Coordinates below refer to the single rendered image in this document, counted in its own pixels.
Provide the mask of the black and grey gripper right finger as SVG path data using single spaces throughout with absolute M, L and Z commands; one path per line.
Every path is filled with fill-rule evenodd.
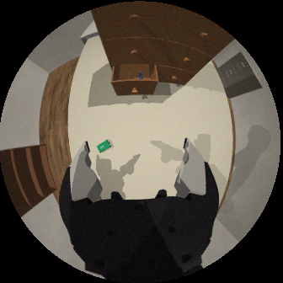
M 219 206 L 219 192 L 210 166 L 205 162 L 189 138 L 185 138 L 185 150 L 174 188 L 177 197 L 196 204 L 206 220 L 206 238 L 211 238 L 212 228 Z

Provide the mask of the brown wooden chest of drawers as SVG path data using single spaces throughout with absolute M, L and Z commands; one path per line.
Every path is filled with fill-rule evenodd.
M 156 64 L 157 69 L 158 69 L 158 65 L 169 66 L 169 67 L 176 67 L 176 66 L 170 66 L 170 65 L 166 65 L 166 64 L 160 64 L 160 61 L 161 61 L 161 58 L 162 58 L 162 55 L 163 55 L 163 51 L 164 51 L 164 48 L 165 48 L 165 46 L 166 46 L 168 40 L 174 40 L 174 41 L 177 41 L 177 42 L 186 44 L 186 45 L 190 45 L 190 46 L 192 46 L 192 47 L 194 47 L 194 48 L 196 48 L 196 49 L 198 49 L 198 50 L 204 51 L 204 50 L 202 50 L 202 49 L 199 48 L 199 47 L 196 47 L 196 46 L 191 45 L 191 44 L 189 44 L 189 43 L 183 42 L 183 41 L 181 41 L 181 40 L 176 40 L 176 39 L 169 38 L 170 32 L 171 32 L 171 30 L 172 30 L 172 28 L 173 28 L 174 21 L 175 21 L 177 15 L 178 15 L 179 9 L 180 9 L 180 7 L 178 7 L 178 6 L 175 7 L 175 10 L 174 10 L 173 16 L 172 16 L 172 18 L 171 18 L 171 21 L 170 21 L 170 24 L 169 24 L 169 27 L 168 27 L 168 30 L 167 30 L 167 33 L 166 33 L 165 37 L 163 37 L 163 36 L 158 36 L 158 35 L 116 35 L 116 36 L 110 36 L 110 37 L 106 37 L 106 38 L 104 38 L 104 36 L 103 36 L 103 33 L 102 33 L 102 30 L 101 30 L 101 27 L 100 27 L 100 24 L 99 24 L 99 20 L 98 20 L 98 16 L 97 16 L 97 14 L 96 14 L 95 8 L 92 9 L 92 10 L 91 10 L 91 13 L 92 13 L 92 15 L 93 15 L 93 20 L 94 20 L 94 22 L 95 22 L 95 24 L 96 24 L 96 27 L 97 27 L 97 30 L 98 30 L 98 32 L 99 32 L 99 37 L 100 37 L 100 39 L 101 39 L 101 41 L 102 41 L 102 44 L 103 44 L 103 47 L 104 47 L 104 51 L 105 51 L 106 56 L 107 56 L 107 58 L 108 58 L 108 61 L 109 61 L 111 70 L 113 70 L 113 65 L 137 64 L 137 63 L 140 63 L 140 64 Z M 117 37 L 126 37 L 126 36 L 149 36 L 149 37 L 163 38 L 163 39 L 164 39 L 164 41 L 163 41 L 163 46 L 162 46 L 162 49 L 161 49 L 160 54 L 159 54 L 159 57 L 158 57 L 158 62 L 157 62 L 157 63 L 151 63 L 151 62 L 127 62 L 127 63 L 112 64 L 112 62 L 111 62 L 111 60 L 110 60 L 110 56 L 109 56 L 109 52 L 108 52 L 107 46 L 106 46 L 106 44 L 105 44 L 105 40 L 111 39 L 111 38 L 117 38 Z M 209 55 L 211 56 L 211 58 L 210 58 L 197 72 L 194 72 L 194 71 L 191 71 L 191 70 L 182 68 L 182 67 L 177 67 L 177 68 L 184 69 L 184 70 L 187 70 L 187 71 L 190 71 L 190 72 L 194 72 L 195 74 L 198 73 L 211 59 L 213 59 L 220 51 L 222 51 L 227 45 L 229 45 L 233 40 L 235 40 L 235 38 L 234 38 L 232 35 L 230 35 L 230 36 L 231 36 L 232 38 L 231 38 L 219 51 L 217 51 L 214 55 L 210 54 L 210 53 L 207 52 L 207 51 L 204 51 L 205 53 L 209 54 Z M 195 74 L 194 74 L 194 75 L 195 75 Z M 194 75 L 193 75 L 193 76 L 194 76 Z M 192 77 L 193 77 L 193 76 L 192 76 Z M 192 77 L 191 77 L 191 78 L 192 78 Z M 190 79 L 191 79 L 191 78 L 190 78 Z M 189 80 L 190 80 L 190 79 L 189 79 Z M 188 81 L 189 81 L 189 80 L 188 80 Z M 187 82 L 188 82 L 188 81 L 187 81 Z M 187 82 L 186 82 L 186 83 L 187 83 Z M 185 84 L 186 84 L 186 83 L 185 83 Z M 185 85 L 185 84 L 184 84 L 184 85 Z

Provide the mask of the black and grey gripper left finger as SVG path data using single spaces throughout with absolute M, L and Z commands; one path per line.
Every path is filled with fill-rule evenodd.
M 65 172 L 59 194 L 61 218 L 73 246 L 77 245 L 76 224 L 81 212 L 102 200 L 100 194 L 103 188 L 91 169 L 89 152 L 88 142 L 85 141 Z

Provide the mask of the brown wooden drawer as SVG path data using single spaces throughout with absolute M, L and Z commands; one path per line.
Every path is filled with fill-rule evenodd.
M 142 79 L 139 78 L 139 72 L 142 74 Z M 156 64 L 113 65 L 111 84 L 117 96 L 153 94 L 158 85 Z
M 158 65 L 158 81 L 185 84 L 195 73 L 177 67 Z M 172 81 L 173 80 L 173 81 Z
M 175 7 L 166 3 L 134 1 L 105 5 L 95 11 L 104 38 L 116 35 L 165 37 Z
M 169 38 L 189 43 L 214 55 L 232 37 L 211 20 L 180 8 Z
M 168 40 L 160 64 L 197 72 L 210 58 L 210 55 L 190 45 Z
M 163 46 L 163 38 L 117 37 L 105 40 L 112 64 L 127 62 L 157 63 Z

